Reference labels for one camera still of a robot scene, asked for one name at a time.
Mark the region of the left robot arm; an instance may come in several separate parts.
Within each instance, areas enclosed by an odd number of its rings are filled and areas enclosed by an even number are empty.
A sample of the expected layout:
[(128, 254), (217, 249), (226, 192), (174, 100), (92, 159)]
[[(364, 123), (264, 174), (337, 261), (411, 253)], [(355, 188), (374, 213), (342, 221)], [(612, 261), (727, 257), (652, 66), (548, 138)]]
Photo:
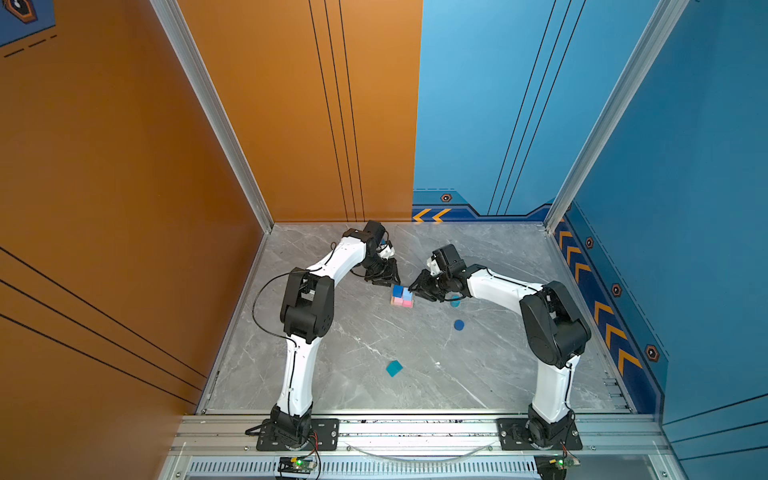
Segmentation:
[(398, 285), (394, 255), (384, 225), (369, 221), (362, 229), (345, 231), (318, 262), (288, 273), (280, 309), (287, 359), (280, 395), (265, 423), (270, 438), (291, 448), (301, 448), (312, 439), (313, 376), (320, 343), (334, 319), (335, 287), (356, 267), (365, 269), (366, 282)]

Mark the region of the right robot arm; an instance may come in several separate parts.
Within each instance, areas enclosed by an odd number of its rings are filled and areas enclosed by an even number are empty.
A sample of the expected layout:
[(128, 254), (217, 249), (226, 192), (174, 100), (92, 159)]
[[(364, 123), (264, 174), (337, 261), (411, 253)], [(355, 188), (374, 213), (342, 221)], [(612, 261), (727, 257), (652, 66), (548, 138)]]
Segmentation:
[(576, 367), (592, 332), (568, 291), (559, 281), (525, 282), (486, 266), (468, 266), (448, 244), (432, 252), (427, 268), (409, 290), (433, 302), (450, 294), (477, 298), (521, 317), (528, 346), (538, 361), (536, 390), (527, 417), (496, 421), (504, 450), (552, 450), (567, 455), (583, 443), (571, 407)]

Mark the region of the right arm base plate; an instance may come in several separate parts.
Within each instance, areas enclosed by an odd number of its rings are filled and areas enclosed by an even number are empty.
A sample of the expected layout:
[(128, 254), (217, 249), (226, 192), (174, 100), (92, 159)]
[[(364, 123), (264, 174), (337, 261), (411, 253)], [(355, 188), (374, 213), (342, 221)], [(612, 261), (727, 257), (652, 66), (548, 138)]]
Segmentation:
[(568, 451), (583, 449), (574, 416), (565, 416), (553, 424), (538, 418), (499, 418), (496, 427), (504, 451), (559, 451), (562, 447)]

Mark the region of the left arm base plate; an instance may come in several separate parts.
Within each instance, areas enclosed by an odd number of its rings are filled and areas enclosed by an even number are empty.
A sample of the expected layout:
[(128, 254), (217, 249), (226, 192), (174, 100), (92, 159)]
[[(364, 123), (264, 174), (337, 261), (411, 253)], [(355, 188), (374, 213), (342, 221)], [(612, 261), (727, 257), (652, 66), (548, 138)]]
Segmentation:
[(309, 418), (298, 427), (280, 426), (265, 420), (259, 429), (258, 451), (335, 451), (338, 446), (340, 420), (338, 418)]

